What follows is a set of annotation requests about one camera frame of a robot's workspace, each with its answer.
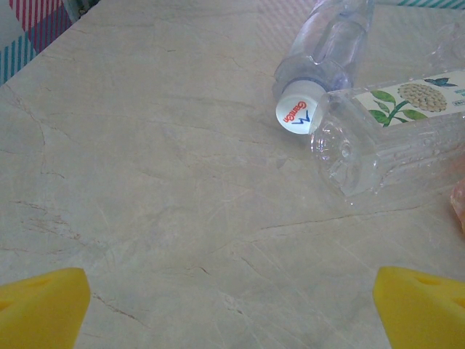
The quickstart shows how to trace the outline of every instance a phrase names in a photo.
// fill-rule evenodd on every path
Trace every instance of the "beige countertop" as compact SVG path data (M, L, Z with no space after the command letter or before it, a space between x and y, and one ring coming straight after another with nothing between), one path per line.
M77 349L388 348L378 268L464 280L465 240L450 188L352 207L278 124L309 7L102 0L0 87L0 282L84 268ZM377 6L358 84L423 73L456 15Z

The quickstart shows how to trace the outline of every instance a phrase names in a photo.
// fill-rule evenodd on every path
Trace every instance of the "clear plastic bottle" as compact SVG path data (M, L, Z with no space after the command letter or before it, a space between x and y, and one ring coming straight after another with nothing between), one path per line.
M353 87L373 17L373 0L319 0L275 72L276 116L305 135L318 125L320 98Z
M464 70L323 99L311 149L345 196L400 184L433 190L465 177Z

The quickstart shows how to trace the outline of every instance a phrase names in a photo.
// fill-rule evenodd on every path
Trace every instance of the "patterned fabric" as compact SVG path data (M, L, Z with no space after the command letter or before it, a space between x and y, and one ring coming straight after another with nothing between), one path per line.
M0 85L71 24L62 0L0 0Z
M465 0L402 0L398 5L436 9L465 9Z

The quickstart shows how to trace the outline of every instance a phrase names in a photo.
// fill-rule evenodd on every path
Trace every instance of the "yellow plastic piece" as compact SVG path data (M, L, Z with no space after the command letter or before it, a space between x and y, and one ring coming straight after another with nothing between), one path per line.
M71 349L89 302L78 268L0 286L0 349Z
M465 283L386 267L373 297L392 349L465 348Z

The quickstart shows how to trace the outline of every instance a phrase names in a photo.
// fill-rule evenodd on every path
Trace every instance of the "white bottle cap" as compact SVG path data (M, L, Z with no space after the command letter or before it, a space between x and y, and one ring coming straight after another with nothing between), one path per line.
M326 93L316 82L298 80L284 89L276 105L276 116L285 129L299 135L308 135L313 113Z

